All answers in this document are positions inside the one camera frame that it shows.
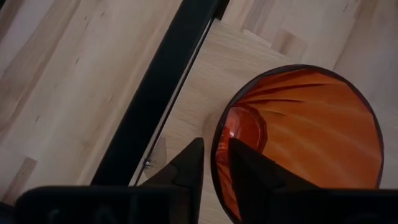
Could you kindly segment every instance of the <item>orange plastic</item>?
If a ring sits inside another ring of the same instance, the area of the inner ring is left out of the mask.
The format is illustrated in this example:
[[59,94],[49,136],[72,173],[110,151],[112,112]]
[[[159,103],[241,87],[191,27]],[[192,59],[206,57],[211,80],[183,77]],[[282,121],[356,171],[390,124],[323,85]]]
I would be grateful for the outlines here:
[[231,137],[319,187],[377,188],[382,144],[356,91],[315,68],[264,76],[230,108],[216,150],[224,204],[239,218],[228,169]]

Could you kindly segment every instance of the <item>black metal bar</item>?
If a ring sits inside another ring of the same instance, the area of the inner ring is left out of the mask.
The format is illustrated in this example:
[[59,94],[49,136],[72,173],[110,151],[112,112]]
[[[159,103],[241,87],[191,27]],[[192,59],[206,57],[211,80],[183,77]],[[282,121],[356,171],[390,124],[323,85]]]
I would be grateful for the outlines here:
[[220,0],[183,0],[91,182],[127,185]]

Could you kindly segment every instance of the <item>dark edge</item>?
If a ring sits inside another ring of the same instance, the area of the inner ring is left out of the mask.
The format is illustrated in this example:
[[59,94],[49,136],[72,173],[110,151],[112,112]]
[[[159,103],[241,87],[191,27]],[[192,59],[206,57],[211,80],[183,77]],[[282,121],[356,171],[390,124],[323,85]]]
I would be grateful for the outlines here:
[[216,12],[215,12],[215,17],[219,20],[221,20],[224,16],[225,10],[228,7],[229,0],[221,0]]
[[[166,111],[166,116],[165,116],[166,119],[164,119],[164,120],[162,121],[162,124],[161,124],[161,127],[160,127],[160,131],[159,131],[158,133],[156,133],[156,137],[155,137],[156,139],[158,139],[158,138],[160,137],[160,134],[162,133],[162,129],[163,129],[165,123],[166,123],[166,120],[167,120],[167,118],[169,117],[169,115],[170,115],[170,113],[171,113],[171,111],[172,111],[173,105],[175,104],[175,102],[176,102],[176,100],[177,100],[177,97],[178,97],[179,93],[181,92],[181,89],[182,89],[182,87],[183,87],[183,83],[184,83],[185,80],[187,79],[188,73],[189,73],[189,71],[191,70],[191,68],[192,68],[192,66],[193,66],[193,63],[194,63],[194,61],[195,61],[195,59],[196,59],[196,57],[197,57],[197,55],[198,55],[198,53],[199,53],[199,49],[200,49],[200,47],[202,46],[203,42],[204,42],[205,39],[206,39],[207,33],[209,32],[210,27],[211,27],[211,23],[213,23],[213,19],[211,19],[211,21],[209,21],[209,23],[210,23],[210,24],[209,24],[208,27],[205,29],[205,33],[203,34],[202,38],[200,39],[199,44],[198,44],[197,47],[196,47],[196,51],[194,51],[194,53],[193,53],[193,55],[192,55],[192,59],[190,60],[190,63],[189,63],[188,66],[187,66],[186,72],[185,72],[185,73],[183,74],[183,76],[182,76],[181,85],[178,86],[177,89],[176,89],[176,92],[177,92],[177,94],[175,95],[176,97],[171,99],[171,107],[169,108],[168,111]],[[155,144],[153,144],[152,146],[150,146],[148,155],[146,156],[146,160],[147,160],[147,158],[149,158],[150,155],[152,154],[152,151],[154,150],[155,146],[156,146],[156,142],[155,142]],[[141,169],[140,169],[140,171],[139,171],[139,173],[138,173],[137,179],[136,179],[136,181],[134,182],[134,186],[138,184],[139,179],[141,178],[141,175],[142,175],[142,173],[144,172],[144,169],[145,169],[145,166],[142,166]]]
[[217,194],[218,200],[220,201],[221,206],[223,207],[225,213],[229,216],[229,218],[232,220],[232,222],[234,224],[240,224],[241,221],[237,218],[237,216],[235,216],[233,214],[233,212],[224,203],[223,193],[222,193],[221,184],[220,184],[220,180],[219,180],[219,176],[218,176],[217,164],[216,164],[216,160],[215,160],[216,152],[217,152],[217,148],[218,148],[218,142],[220,141],[221,133],[223,131],[224,124],[226,122],[229,109],[239,99],[241,99],[251,88],[256,86],[257,83],[262,78],[264,78],[266,76],[277,75],[277,74],[285,73],[285,72],[293,72],[293,71],[306,69],[306,68],[317,70],[317,71],[319,71],[322,74],[334,77],[334,78],[336,78],[336,79],[338,79],[338,80],[340,80],[342,82],[345,82],[348,85],[348,87],[350,87],[355,92],[355,94],[359,97],[359,99],[361,99],[361,101],[364,103],[365,107],[373,115],[373,120],[374,120],[374,124],[375,124],[375,127],[376,127],[377,136],[379,137],[379,144],[380,144],[380,149],[381,149],[381,167],[380,167],[380,172],[379,172],[378,180],[377,180],[377,183],[376,183],[376,187],[380,186],[381,174],[382,174],[383,164],[384,164],[384,142],[383,142],[383,137],[382,137],[380,125],[379,125],[379,122],[378,122],[378,120],[376,118],[376,114],[374,113],[374,111],[373,111],[371,105],[369,104],[369,102],[367,101],[367,99],[362,95],[362,93],[350,81],[348,81],[347,79],[343,78],[342,76],[340,76],[339,74],[337,74],[335,72],[332,72],[332,71],[327,70],[325,68],[321,68],[321,67],[314,66],[314,65],[301,65],[301,64],[285,65],[285,66],[274,68],[272,70],[264,72],[264,73],[258,75],[256,78],[253,78],[247,84],[245,84],[232,97],[231,101],[227,104],[225,110],[223,111],[223,113],[222,113],[222,115],[220,117],[220,120],[217,123],[216,131],[214,133],[213,141],[211,143],[211,152],[210,152],[211,179],[213,181],[213,185],[214,185],[214,188],[215,188],[215,191],[216,191],[216,194]]
[[124,115],[91,185],[128,185],[162,115],[196,56],[220,0],[183,0]]

